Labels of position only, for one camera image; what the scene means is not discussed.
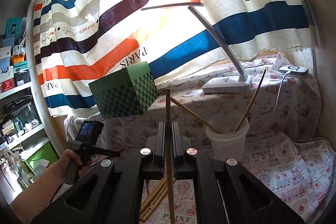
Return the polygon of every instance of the checkered box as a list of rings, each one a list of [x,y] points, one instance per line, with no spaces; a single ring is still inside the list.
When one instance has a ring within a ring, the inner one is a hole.
[[[142,114],[159,96],[147,62],[106,75],[89,87],[104,119]]]

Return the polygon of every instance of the striped curtain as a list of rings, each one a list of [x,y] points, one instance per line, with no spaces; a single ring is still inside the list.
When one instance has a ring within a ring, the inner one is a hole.
[[[226,59],[186,7],[141,11],[187,1],[204,3],[197,9],[240,60],[316,46],[304,0],[37,0],[35,60],[50,114],[95,114],[88,83],[137,62],[162,84]]]

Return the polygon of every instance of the hand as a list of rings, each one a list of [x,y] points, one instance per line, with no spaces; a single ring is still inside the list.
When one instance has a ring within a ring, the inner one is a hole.
[[[70,149],[65,150],[58,160],[63,174],[65,175],[68,165],[72,159],[74,159],[77,164],[82,165],[82,169],[78,171],[78,174],[80,177],[84,176],[88,172],[90,165],[92,164],[92,160],[90,159],[85,164],[83,164],[79,154],[73,152]]]

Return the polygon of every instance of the silver round bolt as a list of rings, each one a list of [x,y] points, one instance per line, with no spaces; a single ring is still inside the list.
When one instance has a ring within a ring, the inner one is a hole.
[[[103,166],[103,167],[109,167],[111,165],[111,161],[110,160],[102,160],[100,162],[100,165]]]
[[[188,148],[187,149],[187,153],[189,155],[196,155],[197,154],[197,150],[195,148]]]
[[[237,165],[237,160],[233,159],[233,158],[229,158],[226,160],[226,163],[230,166],[235,166]]]
[[[151,150],[149,148],[142,148],[140,150],[140,154],[142,155],[148,155],[151,152]]]

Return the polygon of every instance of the plastic cup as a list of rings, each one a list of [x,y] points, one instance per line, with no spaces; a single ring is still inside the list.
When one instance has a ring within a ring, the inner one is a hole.
[[[223,132],[217,134],[206,128],[206,135],[211,139],[211,145],[218,160],[226,161],[234,158],[242,161],[245,151],[245,138],[249,130],[249,122],[245,118],[240,129],[233,132],[243,114],[235,112],[219,113],[209,120],[209,123]]]

